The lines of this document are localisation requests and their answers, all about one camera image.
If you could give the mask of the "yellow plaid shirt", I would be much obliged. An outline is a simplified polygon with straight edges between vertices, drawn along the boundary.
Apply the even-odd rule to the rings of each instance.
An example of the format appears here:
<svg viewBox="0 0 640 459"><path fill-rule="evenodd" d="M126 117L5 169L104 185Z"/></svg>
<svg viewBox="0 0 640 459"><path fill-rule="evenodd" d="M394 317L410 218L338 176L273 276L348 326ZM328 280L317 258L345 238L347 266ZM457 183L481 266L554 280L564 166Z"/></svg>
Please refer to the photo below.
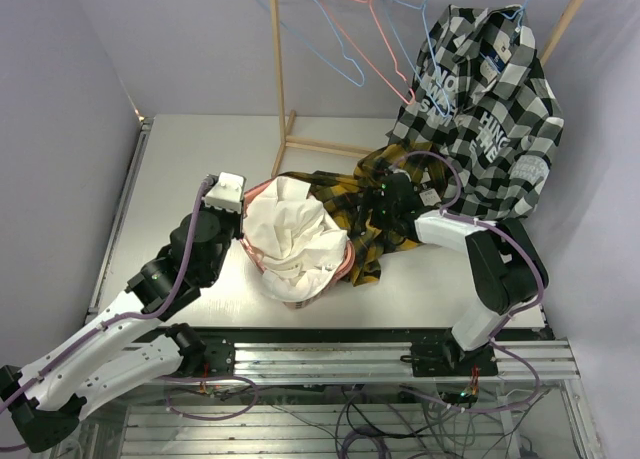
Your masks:
<svg viewBox="0 0 640 459"><path fill-rule="evenodd" d="M445 165L424 153L438 151L431 142L410 144L406 141L380 148L362 158L350 175L327 171L285 172L310 185L310 193L329 212L334 222L347 231L355 250L355 259L347 279L355 287L375 283L381 276L380 258L389 253L408 251L419 246L404 233L372 223L374 205L381 199L383 179L391 174L391 167L402 167L409 174L413 186L430 179L430 187L442 195L447 188Z"/></svg>

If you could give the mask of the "black white checkered shirt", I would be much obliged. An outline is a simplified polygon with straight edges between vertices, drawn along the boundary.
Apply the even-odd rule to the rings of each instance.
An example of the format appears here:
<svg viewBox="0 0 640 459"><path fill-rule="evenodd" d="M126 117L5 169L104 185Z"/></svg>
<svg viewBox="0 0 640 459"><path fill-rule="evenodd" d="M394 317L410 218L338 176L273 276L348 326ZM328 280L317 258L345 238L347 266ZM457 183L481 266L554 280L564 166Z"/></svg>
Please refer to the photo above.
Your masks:
<svg viewBox="0 0 640 459"><path fill-rule="evenodd" d="M448 6L430 30L452 117L436 114L424 89L401 106L393 143L431 142L459 176L443 199L452 211L486 220L525 218L537 207L564 118L524 16L520 33L506 8Z"/></svg>

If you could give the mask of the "blue hanger of plaid shirt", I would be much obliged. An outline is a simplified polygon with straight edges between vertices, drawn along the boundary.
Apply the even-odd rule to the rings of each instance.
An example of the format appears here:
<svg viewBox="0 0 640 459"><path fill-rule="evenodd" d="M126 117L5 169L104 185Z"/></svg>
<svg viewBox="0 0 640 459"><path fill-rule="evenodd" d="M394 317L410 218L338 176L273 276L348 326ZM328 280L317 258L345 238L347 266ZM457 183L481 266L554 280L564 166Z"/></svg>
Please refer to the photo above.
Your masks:
<svg viewBox="0 0 640 459"><path fill-rule="evenodd" d="M452 117L453 105L444 86L443 70L437 61L427 18L429 0L381 0L384 16L412 73L411 91L418 102L418 88L424 89L437 115Z"/></svg>

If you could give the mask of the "pink hanger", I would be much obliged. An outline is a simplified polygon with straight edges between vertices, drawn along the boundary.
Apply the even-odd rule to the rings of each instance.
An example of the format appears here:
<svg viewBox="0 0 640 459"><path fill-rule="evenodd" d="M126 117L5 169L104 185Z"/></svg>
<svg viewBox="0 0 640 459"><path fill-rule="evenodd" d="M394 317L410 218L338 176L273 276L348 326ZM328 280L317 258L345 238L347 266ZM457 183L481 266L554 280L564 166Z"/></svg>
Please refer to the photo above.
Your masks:
<svg viewBox="0 0 640 459"><path fill-rule="evenodd" d="M385 28L382 26L381 19L376 11L376 0L318 0L318 2L322 6L329 7L329 19L374 75L377 76L404 105L410 105L414 102L416 99L415 92L410 85L409 78L401 70L398 57L385 32ZM373 28L376 31L376 38L382 46L382 54L387 56L386 61L393 67L394 79L391 79L381 68L382 63L377 59L371 47L362 48L361 40L356 37L356 31L351 31L342 24L338 16L334 13L335 7L329 5L330 2L337 2L338 6L362 6L366 10L368 18L373 23Z"/></svg>

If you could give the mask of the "blue wire hanger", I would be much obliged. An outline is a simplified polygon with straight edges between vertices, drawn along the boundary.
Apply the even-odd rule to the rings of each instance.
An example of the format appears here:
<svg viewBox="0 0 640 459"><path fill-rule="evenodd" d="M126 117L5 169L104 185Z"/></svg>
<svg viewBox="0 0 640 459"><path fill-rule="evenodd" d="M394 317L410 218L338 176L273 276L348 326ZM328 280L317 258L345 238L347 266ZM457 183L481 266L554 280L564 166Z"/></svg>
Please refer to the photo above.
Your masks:
<svg viewBox="0 0 640 459"><path fill-rule="evenodd" d="M311 53L352 85L362 88L366 75L343 34L319 0L283 0L279 23Z"/></svg>

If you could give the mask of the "blue hanger of checkered shirt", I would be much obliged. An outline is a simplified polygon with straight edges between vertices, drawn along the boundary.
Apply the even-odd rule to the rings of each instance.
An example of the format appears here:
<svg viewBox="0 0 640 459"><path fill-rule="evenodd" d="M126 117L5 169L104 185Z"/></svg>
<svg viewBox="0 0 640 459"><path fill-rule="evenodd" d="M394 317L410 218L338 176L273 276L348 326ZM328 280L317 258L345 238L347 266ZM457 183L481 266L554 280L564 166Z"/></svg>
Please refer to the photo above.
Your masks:
<svg viewBox="0 0 640 459"><path fill-rule="evenodd" d="M503 12L502 16L509 21L512 21L514 26L514 32L520 33L522 29L522 24L524 20L524 15L531 0L524 0L524 2L517 8L511 12Z"/></svg>

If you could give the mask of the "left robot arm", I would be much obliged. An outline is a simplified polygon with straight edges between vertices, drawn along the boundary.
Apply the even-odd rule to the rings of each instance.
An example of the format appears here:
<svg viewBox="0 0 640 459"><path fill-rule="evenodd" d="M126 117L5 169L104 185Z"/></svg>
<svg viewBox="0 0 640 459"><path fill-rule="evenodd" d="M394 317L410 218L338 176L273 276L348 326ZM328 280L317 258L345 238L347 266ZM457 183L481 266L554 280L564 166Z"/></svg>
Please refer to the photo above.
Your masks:
<svg viewBox="0 0 640 459"><path fill-rule="evenodd" d="M202 205L116 299L72 337L22 367L1 369L1 408L33 453L66 439L102 405L159 377L228 375L186 323L169 320L218 279L242 236L241 205Z"/></svg>

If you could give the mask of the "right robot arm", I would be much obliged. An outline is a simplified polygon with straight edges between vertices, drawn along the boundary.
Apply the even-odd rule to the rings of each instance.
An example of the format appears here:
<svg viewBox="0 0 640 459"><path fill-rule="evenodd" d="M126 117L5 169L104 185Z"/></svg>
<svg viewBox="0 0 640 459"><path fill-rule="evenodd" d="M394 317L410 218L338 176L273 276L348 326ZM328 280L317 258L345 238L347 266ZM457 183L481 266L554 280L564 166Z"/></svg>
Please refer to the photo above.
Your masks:
<svg viewBox="0 0 640 459"><path fill-rule="evenodd" d="M475 299L448 331L440 352L442 366L452 374L471 368L476 353L548 286L546 268L518 219L486 222L451 215L428 205L402 173L388 175L366 192L363 207L370 224L384 233L467 257Z"/></svg>

